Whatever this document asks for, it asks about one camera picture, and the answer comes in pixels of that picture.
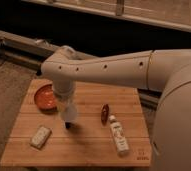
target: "cable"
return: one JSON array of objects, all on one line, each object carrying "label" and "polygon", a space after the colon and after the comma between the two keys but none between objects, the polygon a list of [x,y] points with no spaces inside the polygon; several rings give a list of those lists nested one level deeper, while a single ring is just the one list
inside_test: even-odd
[{"label": "cable", "polygon": [[4,45],[6,45],[5,39],[0,39],[0,56],[3,58],[3,60],[0,62],[0,67],[6,62],[7,56],[4,53],[4,49],[2,48]]}]

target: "wooden block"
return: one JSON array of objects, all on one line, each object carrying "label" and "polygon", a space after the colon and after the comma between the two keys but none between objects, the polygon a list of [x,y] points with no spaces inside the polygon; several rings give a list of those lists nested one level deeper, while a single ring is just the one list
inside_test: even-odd
[{"label": "wooden block", "polygon": [[[130,138],[148,138],[147,128],[143,117],[120,117],[117,116],[121,122],[126,137]],[[60,116],[21,116],[18,117],[11,136],[16,138],[32,137],[39,125],[44,125],[52,130],[52,138],[111,138],[109,124],[103,126],[100,121],[100,116],[82,117],[79,116],[71,129],[66,130],[64,122]]]},{"label": "wooden block", "polygon": [[43,150],[29,145],[28,138],[10,138],[2,166],[149,166],[147,138],[128,138],[130,155],[118,157],[112,138],[50,138]]},{"label": "wooden block", "polygon": [[[1,159],[1,166],[149,166],[151,146],[138,92],[133,88],[77,83],[74,95],[79,116],[72,127],[65,129],[57,112],[43,114],[34,104],[34,94],[48,80],[33,80],[22,103],[10,139]],[[121,122],[130,145],[130,154],[119,157],[109,123],[101,123],[101,109],[110,106],[110,113]],[[29,145],[40,125],[52,130],[46,146],[38,151]]]}]

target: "wooden plank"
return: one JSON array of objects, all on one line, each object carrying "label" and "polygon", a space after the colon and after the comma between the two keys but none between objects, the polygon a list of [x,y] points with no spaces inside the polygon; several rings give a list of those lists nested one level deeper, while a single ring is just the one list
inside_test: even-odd
[{"label": "wooden plank", "polygon": [[189,0],[125,0],[124,13],[190,25]]},{"label": "wooden plank", "polygon": [[51,138],[43,150],[29,145],[29,138],[10,138],[1,166],[149,166],[147,138],[128,138],[130,154],[117,155],[111,138]]},{"label": "wooden plank", "polygon": [[[45,115],[34,104],[34,93],[48,83],[51,82],[38,79],[31,82],[5,148],[2,166],[149,166],[151,146],[136,89],[77,83],[74,102],[79,117],[66,130],[57,111]],[[104,103],[110,104],[110,112],[121,122],[128,139],[130,154],[124,158],[117,155],[109,123],[101,124]],[[29,141],[40,125],[53,133],[38,151]]]},{"label": "wooden plank", "polygon": [[[41,113],[34,103],[34,94],[39,87],[50,83],[50,81],[43,79],[31,82],[20,109],[21,114]],[[138,92],[133,88],[78,82],[76,83],[74,102],[81,114],[99,114],[102,104],[108,103],[114,114],[129,113],[133,116],[142,116]]]},{"label": "wooden plank", "polygon": [[[120,117],[117,119],[123,125],[124,134],[130,138],[148,138],[148,132],[143,117]],[[52,130],[52,138],[111,138],[109,124],[103,126],[100,117],[79,116],[70,130],[65,129],[64,122],[59,115],[36,115],[31,118],[20,116],[17,118],[11,137],[32,137],[38,127],[44,125]]]},{"label": "wooden plank", "polygon": [[[83,105],[77,105],[76,108],[79,114],[82,116],[99,116],[101,113],[101,104],[83,104]],[[143,116],[142,113],[142,108],[139,104],[133,104],[133,105],[110,105],[110,110],[112,114],[120,116]],[[35,105],[28,105],[28,104],[23,104],[20,109],[20,115],[25,115],[25,114],[40,114],[43,113],[43,111],[40,111]]]},{"label": "wooden plank", "polygon": [[104,11],[114,11],[116,6],[115,0],[57,0],[57,2]]}]

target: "wall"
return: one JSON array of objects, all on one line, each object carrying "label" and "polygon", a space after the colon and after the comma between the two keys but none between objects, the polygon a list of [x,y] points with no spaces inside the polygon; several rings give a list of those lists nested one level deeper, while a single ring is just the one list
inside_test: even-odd
[{"label": "wall", "polygon": [[0,0],[0,30],[99,56],[191,48],[191,34],[19,0]]}]

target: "bottle cap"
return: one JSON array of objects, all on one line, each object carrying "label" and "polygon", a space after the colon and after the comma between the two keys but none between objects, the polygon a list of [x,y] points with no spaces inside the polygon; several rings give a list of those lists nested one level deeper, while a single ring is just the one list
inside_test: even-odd
[{"label": "bottle cap", "polygon": [[114,115],[110,115],[109,120],[110,120],[110,122],[114,122],[114,121],[116,121],[116,118]]}]

